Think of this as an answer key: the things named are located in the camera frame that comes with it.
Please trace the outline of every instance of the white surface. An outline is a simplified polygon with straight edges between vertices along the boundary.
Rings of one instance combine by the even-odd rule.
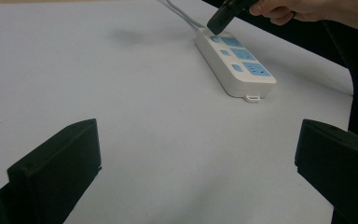
[[[206,24],[216,8],[174,3]],[[259,104],[228,96],[196,32],[157,1],[0,5],[0,187],[63,127],[96,118],[103,169],[65,223],[330,223],[297,172],[302,119],[346,129],[346,69],[234,20],[274,74]]]
[[[218,42],[212,41],[211,36],[218,38]],[[252,55],[252,53],[244,46],[240,45],[236,48],[228,46],[222,38],[235,39],[237,43],[241,42],[231,33],[222,32],[219,36],[215,36],[208,28],[197,30],[195,44],[200,53],[205,58],[208,65],[213,70],[217,79],[219,79],[225,91],[234,97],[242,97],[247,102],[259,102],[260,98],[264,99],[276,84],[276,79],[264,68],[264,66]],[[246,50],[251,60],[238,58],[233,50]],[[225,50],[228,55],[223,54],[221,50]],[[243,63],[257,64],[266,71],[265,76],[253,75]]]

